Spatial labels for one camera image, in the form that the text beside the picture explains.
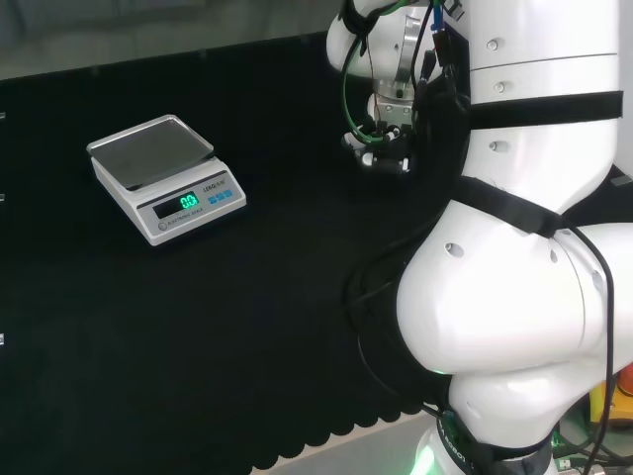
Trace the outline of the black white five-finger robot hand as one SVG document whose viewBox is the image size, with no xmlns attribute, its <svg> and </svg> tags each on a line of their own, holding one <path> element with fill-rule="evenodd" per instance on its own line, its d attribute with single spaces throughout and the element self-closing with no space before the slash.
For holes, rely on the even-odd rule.
<svg viewBox="0 0 633 475">
<path fill-rule="evenodd" d="M 358 165 L 369 172 L 408 174 L 413 166 L 414 128 L 411 104 L 372 93 L 367 114 L 341 139 Z"/>
</svg>

